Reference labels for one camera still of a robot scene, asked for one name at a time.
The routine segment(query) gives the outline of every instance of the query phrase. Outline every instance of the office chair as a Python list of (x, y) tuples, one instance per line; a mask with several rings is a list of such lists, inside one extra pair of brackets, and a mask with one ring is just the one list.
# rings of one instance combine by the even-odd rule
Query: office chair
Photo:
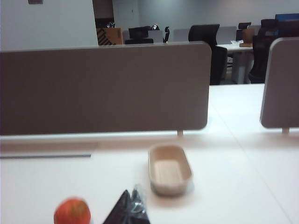
[(194, 25), (190, 28), (188, 40), (204, 41), (210, 45), (212, 50), (210, 85), (219, 85), (221, 76), (226, 65), (228, 50), (218, 47), (216, 35), (219, 24)]
[(254, 63), (249, 72), (251, 83), (264, 83), (268, 64), (269, 49), (276, 36), (254, 36), (253, 56)]
[(169, 33), (170, 33), (169, 27), (165, 27), (165, 38), (163, 38), (163, 43), (167, 43), (168, 42)]
[(237, 32), (235, 34), (235, 40), (236, 41), (240, 41), (240, 40), (243, 40), (243, 34), (242, 34), (242, 31), (244, 29), (247, 29), (248, 26), (251, 25), (251, 22), (240, 22), (239, 25), (238, 25), (238, 29), (237, 29)]
[(261, 28), (258, 31), (259, 36), (274, 36), (277, 30), (277, 20), (264, 19), (261, 20)]
[(278, 37), (299, 36), (299, 20), (278, 22)]
[(130, 39), (125, 40), (125, 44), (143, 44), (154, 43), (154, 40), (149, 37), (150, 26), (129, 28)]

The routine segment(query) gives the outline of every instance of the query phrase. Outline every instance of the blue monitor screen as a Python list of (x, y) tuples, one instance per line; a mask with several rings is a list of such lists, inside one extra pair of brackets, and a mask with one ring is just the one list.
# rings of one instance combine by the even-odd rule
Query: blue monitor screen
[(293, 21), (299, 20), (299, 13), (293, 14), (276, 14), (275, 19), (278, 21)]

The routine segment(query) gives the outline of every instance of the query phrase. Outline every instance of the black plastic bag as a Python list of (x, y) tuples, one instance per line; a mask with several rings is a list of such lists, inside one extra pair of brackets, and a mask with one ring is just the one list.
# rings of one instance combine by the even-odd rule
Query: black plastic bag
[(144, 200), (135, 186), (132, 197), (125, 190), (103, 224), (150, 224)]

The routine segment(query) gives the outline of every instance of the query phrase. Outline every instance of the desk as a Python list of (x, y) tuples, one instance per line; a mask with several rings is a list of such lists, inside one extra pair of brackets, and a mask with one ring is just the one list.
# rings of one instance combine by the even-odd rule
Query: desk
[[(262, 95), (263, 84), (211, 86), (207, 126), (182, 137), (174, 131), (2, 138), (2, 146), (27, 141), (27, 148), (44, 153), (54, 145), (66, 152), (81, 142), (78, 151), (93, 153), (1, 160), (1, 223), (52, 224), (61, 200), (81, 196), (100, 224), (135, 183), (146, 190), (153, 224), (298, 223), (299, 129), (283, 135), (263, 128)], [(158, 197), (150, 189), (147, 150), (165, 142), (180, 144), (193, 170), (194, 189), (178, 198)]]
[(248, 74), (253, 62), (252, 47), (239, 47), (235, 44), (219, 44), (218, 46), (226, 48), (228, 54), (233, 54), (232, 80), (237, 84), (250, 83)]

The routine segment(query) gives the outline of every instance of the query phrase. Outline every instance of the gray partition board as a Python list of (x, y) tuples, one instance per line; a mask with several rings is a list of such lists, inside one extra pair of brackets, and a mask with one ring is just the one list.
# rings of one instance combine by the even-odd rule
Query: gray partition board
[(1, 134), (201, 129), (210, 61), (205, 43), (1, 52)]
[(172, 42), (187, 42), (188, 41), (188, 35), (189, 35), (188, 29), (174, 29), (173, 30), (173, 37), (171, 37)]
[(218, 44), (231, 44), (235, 40), (237, 27), (219, 27), (216, 40)]
[(269, 52), (261, 123), (299, 127), (299, 37), (275, 40)]

